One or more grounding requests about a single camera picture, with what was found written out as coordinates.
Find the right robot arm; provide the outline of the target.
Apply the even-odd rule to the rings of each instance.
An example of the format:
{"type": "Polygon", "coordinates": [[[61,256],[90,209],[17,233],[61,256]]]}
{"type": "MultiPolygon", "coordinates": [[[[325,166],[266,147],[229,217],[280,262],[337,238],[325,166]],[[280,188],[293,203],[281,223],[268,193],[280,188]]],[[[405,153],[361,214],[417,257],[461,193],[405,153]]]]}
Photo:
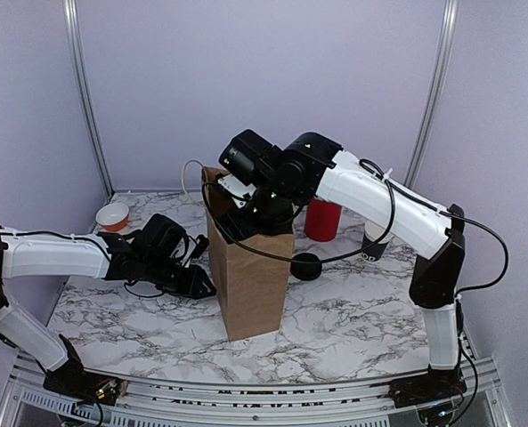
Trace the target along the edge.
{"type": "Polygon", "coordinates": [[[314,132],[281,149],[247,129],[232,138],[218,159],[227,170],[219,180],[236,200],[240,221],[276,230],[288,209],[318,198],[359,214],[416,253],[409,296],[422,310],[429,365],[422,375],[394,380],[397,407],[447,399],[467,390],[462,378],[456,298],[465,258],[465,219],[457,206],[430,202],[391,179],[370,161],[314,132]]]}

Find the brown paper bag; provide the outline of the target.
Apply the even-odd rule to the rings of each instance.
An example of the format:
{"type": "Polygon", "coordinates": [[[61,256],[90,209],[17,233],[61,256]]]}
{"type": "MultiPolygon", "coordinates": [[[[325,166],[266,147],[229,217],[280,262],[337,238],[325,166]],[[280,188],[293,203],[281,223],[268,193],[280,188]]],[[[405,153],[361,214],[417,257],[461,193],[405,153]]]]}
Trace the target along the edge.
{"type": "Polygon", "coordinates": [[[280,328],[288,290],[289,264],[250,253],[227,242],[216,227],[235,204],[211,186],[205,190],[208,257],[212,281],[231,342],[280,328]]]}

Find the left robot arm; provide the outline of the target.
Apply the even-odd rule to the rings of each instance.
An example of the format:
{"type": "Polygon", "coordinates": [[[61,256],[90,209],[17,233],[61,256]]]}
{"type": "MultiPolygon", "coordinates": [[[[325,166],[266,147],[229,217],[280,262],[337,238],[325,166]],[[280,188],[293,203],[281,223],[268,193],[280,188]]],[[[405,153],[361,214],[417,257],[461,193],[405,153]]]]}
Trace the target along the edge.
{"type": "Polygon", "coordinates": [[[0,225],[0,339],[35,359],[45,373],[45,389],[112,406],[126,392],[126,382],[87,371],[69,339],[50,331],[6,294],[4,281],[79,276],[127,286],[147,282],[162,294],[198,300],[216,294],[208,274],[192,264],[207,247],[206,237],[189,238],[182,226],[159,213],[127,235],[62,235],[0,225]]]}

